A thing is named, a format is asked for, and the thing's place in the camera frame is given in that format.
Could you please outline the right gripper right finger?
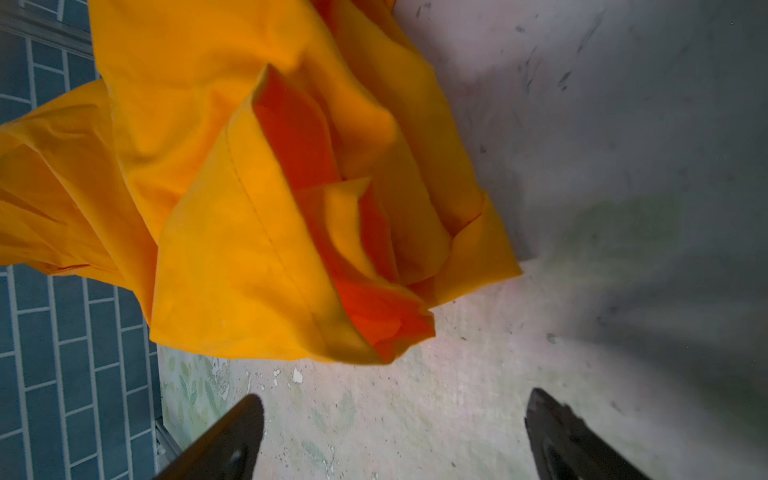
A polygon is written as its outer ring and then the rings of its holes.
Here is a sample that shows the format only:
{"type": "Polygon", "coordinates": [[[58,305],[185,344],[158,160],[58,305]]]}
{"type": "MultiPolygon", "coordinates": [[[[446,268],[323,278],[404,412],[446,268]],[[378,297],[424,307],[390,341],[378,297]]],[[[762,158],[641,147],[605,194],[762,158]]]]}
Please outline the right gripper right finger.
{"type": "Polygon", "coordinates": [[[525,428],[542,480],[648,480],[573,410],[542,388],[531,391],[525,428]]]}

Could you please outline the orange shorts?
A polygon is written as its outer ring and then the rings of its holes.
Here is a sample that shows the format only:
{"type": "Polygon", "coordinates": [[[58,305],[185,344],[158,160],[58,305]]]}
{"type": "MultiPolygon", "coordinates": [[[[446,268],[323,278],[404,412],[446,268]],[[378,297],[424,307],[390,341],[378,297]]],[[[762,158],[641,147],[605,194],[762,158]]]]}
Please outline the orange shorts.
{"type": "Polygon", "coordinates": [[[389,1],[93,1],[100,76],[1,128],[1,262],[152,341],[388,364],[521,269],[389,1]]]}

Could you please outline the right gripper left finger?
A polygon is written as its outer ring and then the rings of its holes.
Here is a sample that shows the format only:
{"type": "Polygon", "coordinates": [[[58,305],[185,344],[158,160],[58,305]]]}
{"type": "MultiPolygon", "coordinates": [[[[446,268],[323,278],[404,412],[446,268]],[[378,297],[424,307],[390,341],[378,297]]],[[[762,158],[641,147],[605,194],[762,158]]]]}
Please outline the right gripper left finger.
{"type": "Polygon", "coordinates": [[[248,394],[155,479],[251,480],[264,431],[263,403],[248,394]]]}

